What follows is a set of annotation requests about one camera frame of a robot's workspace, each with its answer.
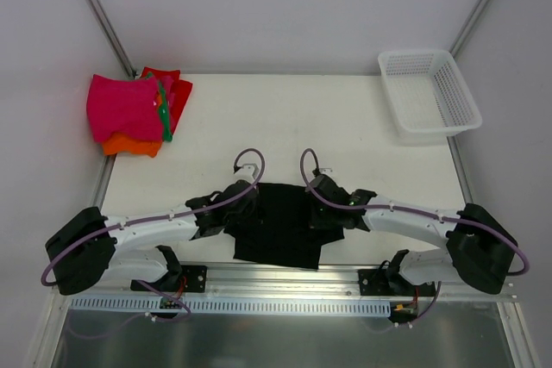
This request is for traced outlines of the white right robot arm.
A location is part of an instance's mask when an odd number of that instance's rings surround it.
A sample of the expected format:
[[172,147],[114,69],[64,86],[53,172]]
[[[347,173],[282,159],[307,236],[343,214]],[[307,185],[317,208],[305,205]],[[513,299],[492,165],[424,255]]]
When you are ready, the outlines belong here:
[[459,282],[489,295],[501,292],[518,244],[481,206],[468,203],[453,211],[397,204],[370,190],[348,193],[320,172],[306,190],[318,227],[398,234],[432,246],[395,253],[385,271],[392,293],[402,296],[422,284]]

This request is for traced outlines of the white plastic basket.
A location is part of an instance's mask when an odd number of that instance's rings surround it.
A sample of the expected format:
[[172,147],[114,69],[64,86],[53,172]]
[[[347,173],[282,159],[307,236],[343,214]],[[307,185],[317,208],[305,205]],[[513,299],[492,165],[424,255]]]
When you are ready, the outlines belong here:
[[383,52],[378,64],[398,137],[405,144],[435,145],[482,125],[474,98],[448,51]]

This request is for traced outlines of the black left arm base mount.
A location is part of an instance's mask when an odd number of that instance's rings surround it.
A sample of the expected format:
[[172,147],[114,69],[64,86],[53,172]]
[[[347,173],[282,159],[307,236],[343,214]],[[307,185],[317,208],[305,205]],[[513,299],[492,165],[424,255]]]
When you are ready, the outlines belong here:
[[147,287],[139,283],[141,280],[155,290],[170,294],[205,292],[208,273],[206,265],[183,265],[169,246],[159,245],[149,253],[160,254],[160,258],[155,259],[155,263],[160,265],[159,276],[133,279],[131,290],[146,291]]

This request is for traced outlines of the black t shirt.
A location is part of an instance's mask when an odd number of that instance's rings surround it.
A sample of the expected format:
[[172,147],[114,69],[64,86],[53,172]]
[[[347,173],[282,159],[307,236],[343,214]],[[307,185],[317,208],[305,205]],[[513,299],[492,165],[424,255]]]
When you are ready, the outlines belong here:
[[322,246],[344,239],[341,227],[311,226],[308,194],[291,184],[260,184],[255,212],[224,233],[235,240],[235,259],[305,270],[318,268]]

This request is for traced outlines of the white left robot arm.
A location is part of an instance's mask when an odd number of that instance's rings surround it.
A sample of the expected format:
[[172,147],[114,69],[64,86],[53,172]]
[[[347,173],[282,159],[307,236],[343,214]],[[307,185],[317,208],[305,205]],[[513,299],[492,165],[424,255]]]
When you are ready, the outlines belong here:
[[223,191],[150,216],[107,216],[97,206],[82,209],[47,240],[49,263],[41,284],[57,287],[63,296],[110,279],[172,290],[182,271],[169,243],[220,234],[254,209],[257,187],[257,181],[238,179]]

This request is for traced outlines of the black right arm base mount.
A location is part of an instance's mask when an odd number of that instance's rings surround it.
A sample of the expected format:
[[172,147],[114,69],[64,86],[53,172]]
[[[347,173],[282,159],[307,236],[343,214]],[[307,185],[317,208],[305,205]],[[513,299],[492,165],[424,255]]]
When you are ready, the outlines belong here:
[[391,261],[384,260],[377,269],[359,269],[358,285],[362,296],[432,297],[435,283],[412,284],[398,274],[399,265],[409,250],[398,251]]

